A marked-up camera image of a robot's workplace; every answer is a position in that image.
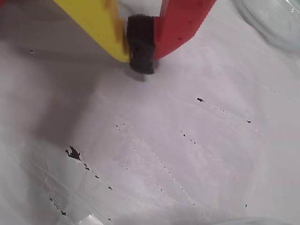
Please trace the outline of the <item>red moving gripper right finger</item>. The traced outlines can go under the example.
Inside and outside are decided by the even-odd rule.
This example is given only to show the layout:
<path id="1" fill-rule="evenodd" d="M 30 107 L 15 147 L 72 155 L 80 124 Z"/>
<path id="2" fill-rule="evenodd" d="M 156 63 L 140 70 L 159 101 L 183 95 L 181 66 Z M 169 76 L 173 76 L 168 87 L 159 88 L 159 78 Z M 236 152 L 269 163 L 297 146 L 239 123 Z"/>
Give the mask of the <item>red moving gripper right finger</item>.
<path id="1" fill-rule="evenodd" d="M 203 23 L 215 0 L 164 0 L 160 15 L 131 15 L 127 20 L 127 41 L 133 71 L 151 75 L 153 62 L 189 41 Z"/>

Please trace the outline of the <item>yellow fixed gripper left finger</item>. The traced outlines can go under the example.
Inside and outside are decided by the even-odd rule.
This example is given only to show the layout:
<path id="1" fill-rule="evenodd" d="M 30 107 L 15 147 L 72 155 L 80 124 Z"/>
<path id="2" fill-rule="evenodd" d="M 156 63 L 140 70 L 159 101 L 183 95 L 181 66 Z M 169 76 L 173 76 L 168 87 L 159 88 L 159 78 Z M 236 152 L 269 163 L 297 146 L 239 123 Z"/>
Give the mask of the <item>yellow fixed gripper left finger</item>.
<path id="1" fill-rule="evenodd" d="M 106 52 L 120 62 L 130 61 L 130 49 L 117 0 L 56 0 Z"/>

